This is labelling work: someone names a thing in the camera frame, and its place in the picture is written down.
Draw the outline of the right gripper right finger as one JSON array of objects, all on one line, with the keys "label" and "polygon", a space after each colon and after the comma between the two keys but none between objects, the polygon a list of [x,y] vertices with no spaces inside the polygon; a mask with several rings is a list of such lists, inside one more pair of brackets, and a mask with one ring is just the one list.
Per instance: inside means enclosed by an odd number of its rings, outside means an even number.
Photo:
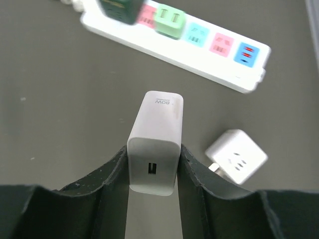
[{"label": "right gripper right finger", "polygon": [[228,182],[182,147],[178,197],[185,239],[316,239],[319,194],[248,191]]}]

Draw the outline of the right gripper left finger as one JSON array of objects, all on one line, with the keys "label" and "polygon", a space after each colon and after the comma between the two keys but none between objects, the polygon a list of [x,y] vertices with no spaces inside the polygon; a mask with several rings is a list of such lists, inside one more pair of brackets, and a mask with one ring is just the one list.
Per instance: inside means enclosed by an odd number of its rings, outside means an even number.
[{"label": "right gripper left finger", "polygon": [[129,196],[127,149],[60,190],[1,185],[3,239],[123,239]]}]

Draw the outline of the white 80W charger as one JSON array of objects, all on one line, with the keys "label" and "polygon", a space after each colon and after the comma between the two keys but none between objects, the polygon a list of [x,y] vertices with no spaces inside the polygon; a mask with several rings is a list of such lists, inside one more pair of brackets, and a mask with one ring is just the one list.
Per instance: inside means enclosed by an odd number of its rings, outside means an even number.
[{"label": "white 80W charger", "polygon": [[127,141],[130,188],[169,196],[181,153],[183,97],[146,92]]}]

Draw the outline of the light green plug adapter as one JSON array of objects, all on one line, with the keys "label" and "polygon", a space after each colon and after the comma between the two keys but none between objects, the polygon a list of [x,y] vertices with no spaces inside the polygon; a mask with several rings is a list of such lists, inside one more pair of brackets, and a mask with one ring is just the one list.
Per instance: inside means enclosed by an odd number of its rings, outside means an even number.
[{"label": "light green plug adapter", "polygon": [[186,24],[186,13],[166,4],[159,4],[154,15],[155,31],[180,39]]}]

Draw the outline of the dark green charger cube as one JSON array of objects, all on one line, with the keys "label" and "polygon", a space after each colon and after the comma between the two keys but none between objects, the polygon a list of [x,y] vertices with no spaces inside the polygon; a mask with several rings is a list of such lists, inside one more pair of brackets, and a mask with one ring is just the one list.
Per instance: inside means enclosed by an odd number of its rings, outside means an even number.
[{"label": "dark green charger cube", "polygon": [[136,22],[144,0],[99,0],[102,12],[109,18],[132,25]]}]

